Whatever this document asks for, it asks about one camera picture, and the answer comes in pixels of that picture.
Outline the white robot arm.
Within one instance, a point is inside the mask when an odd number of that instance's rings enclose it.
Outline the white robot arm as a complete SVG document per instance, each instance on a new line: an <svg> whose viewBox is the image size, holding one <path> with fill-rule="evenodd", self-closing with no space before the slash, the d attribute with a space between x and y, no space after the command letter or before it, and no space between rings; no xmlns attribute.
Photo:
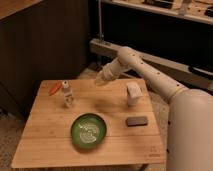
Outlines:
<svg viewBox="0 0 213 171"><path fill-rule="evenodd" d="M166 171L213 171L213 96L190 89L147 64L136 50L123 46L98 73L99 85L133 69L168 104Z"/></svg>

